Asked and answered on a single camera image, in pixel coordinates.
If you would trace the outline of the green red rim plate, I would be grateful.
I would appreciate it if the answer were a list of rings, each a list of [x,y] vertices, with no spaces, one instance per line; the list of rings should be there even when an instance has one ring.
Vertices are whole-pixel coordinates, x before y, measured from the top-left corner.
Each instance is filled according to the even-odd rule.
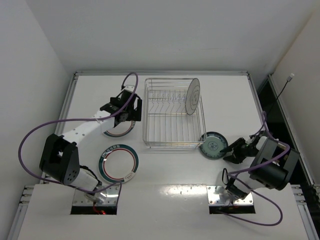
[[[117,125],[116,127],[105,131],[103,134],[107,137],[111,138],[120,138],[128,135],[135,127],[136,122],[132,121],[125,121]]]
[[[98,171],[109,183],[126,183],[133,179],[139,167],[136,151],[125,144],[115,144],[107,148],[98,161]]]

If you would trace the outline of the blue patterned plate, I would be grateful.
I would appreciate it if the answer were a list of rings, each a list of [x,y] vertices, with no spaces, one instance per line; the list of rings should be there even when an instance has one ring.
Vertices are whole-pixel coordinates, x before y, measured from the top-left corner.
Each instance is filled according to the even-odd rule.
[[[200,151],[207,158],[217,160],[226,155],[226,152],[222,152],[222,150],[227,148],[229,144],[222,134],[215,131],[209,131],[200,137],[200,141],[202,142],[199,147]]]

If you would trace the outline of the wire dish rack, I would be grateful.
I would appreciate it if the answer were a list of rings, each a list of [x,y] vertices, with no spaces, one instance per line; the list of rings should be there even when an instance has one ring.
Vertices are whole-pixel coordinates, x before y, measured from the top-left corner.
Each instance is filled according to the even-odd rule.
[[[149,77],[143,96],[142,140],[148,148],[194,149],[206,131],[200,98],[192,115],[186,112],[186,94],[196,77]]]

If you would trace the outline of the white plate grey rim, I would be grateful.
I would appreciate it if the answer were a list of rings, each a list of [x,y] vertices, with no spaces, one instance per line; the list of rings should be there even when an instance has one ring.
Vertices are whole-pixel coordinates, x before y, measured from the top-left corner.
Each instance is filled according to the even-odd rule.
[[[188,90],[185,97],[185,110],[189,116],[196,111],[199,104],[200,95],[200,81],[198,78],[194,78],[188,86]]]

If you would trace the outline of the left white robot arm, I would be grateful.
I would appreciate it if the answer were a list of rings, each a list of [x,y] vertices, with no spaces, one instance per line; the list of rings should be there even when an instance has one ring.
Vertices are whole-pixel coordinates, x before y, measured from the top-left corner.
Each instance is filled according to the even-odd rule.
[[[142,100],[132,85],[123,86],[116,97],[103,105],[93,116],[76,128],[61,135],[47,137],[39,168],[65,186],[74,186],[91,194],[100,181],[80,166],[79,151],[92,140],[123,122],[140,121]]]

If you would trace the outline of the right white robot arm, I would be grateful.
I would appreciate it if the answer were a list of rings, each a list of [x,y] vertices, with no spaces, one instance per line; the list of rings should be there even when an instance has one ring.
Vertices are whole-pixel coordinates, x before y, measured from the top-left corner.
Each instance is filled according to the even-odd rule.
[[[241,137],[220,152],[230,153],[223,159],[236,165],[252,160],[248,168],[222,172],[228,176],[225,192],[235,200],[243,200],[260,188],[284,189],[300,158],[297,150],[276,140],[265,130],[251,135],[249,140]]]

